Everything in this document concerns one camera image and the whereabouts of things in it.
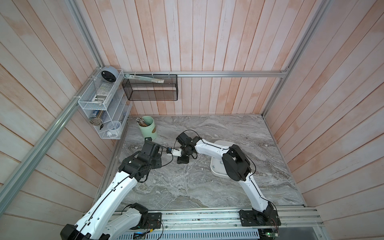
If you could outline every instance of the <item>black mesh basket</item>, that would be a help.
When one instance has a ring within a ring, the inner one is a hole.
[[[123,79],[122,86],[130,101],[165,100],[177,101],[179,89],[177,75],[174,74],[136,74],[150,78],[164,79],[164,83],[152,83],[135,79]]]

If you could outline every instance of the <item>round speaker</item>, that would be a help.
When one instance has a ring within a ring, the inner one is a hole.
[[[110,83],[114,83],[119,76],[119,71],[111,66],[101,69],[101,76]]]

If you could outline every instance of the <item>white wire shelf organizer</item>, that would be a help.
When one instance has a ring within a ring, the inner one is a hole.
[[[118,69],[119,76],[114,83],[107,82],[101,76],[101,69],[92,79],[92,83],[87,87],[79,99],[79,105],[88,117],[95,110],[104,111],[101,115],[102,125],[94,126],[100,138],[120,139],[125,127],[128,114],[132,108],[132,103],[126,105],[127,97],[124,90],[118,89],[124,77],[121,69]]]

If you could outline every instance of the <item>green pen holder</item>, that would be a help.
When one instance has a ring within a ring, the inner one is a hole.
[[[157,138],[155,121],[150,116],[144,116],[143,119],[147,124],[149,124],[149,126],[142,127],[139,124],[137,124],[140,128],[141,134],[143,135],[144,138],[151,137],[152,140],[155,140]]]

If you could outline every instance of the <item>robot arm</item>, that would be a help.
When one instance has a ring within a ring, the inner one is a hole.
[[[181,144],[180,149],[168,148],[167,153],[177,156],[178,164],[189,163],[193,154],[206,154],[216,159],[222,159],[227,175],[239,182],[252,204],[252,211],[240,211],[243,226],[260,225],[260,220],[269,225],[275,218],[276,210],[261,193],[251,173],[250,162],[243,151],[237,146],[221,146],[208,142],[200,137],[191,139],[185,133],[176,140]],[[124,215],[108,222],[127,193],[144,177],[148,177],[151,169],[161,168],[162,146],[146,138],[141,151],[125,158],[119,167],[112,183],[92,206],[92,208],[77,221],[76,225],[67,224],[60,235],[63,240],[108,240],[115,239],[128,229],[138,229],[149,225],[148,209],[135,203]]]
[[[198,136],[193,139],[181,133],[176,140],[181,149],[174,149],[172,154],[178,156],[177,163],[188,163],[194,153],[205,154],[222,159],[227,175],[241,185],[252,204],[255,214],[268,220],[273,211],[272,205],[264,197],[251,173],[250,162],[237,145],[222,146],[206,141]]]
[[[77,221],[76,225],[67,224],[61,231],[61,239],[65,240],[107,240],[116,239],[128,229],[149,226],[148,209],[135,203],[125,212],[111,222],[112,214],[127,195],[127,193],[151,169],[161,167],[162,146],[145,139],[141,151],[125,158],[119,171],[113,178],[107,190],[101,195],[92,208]]]

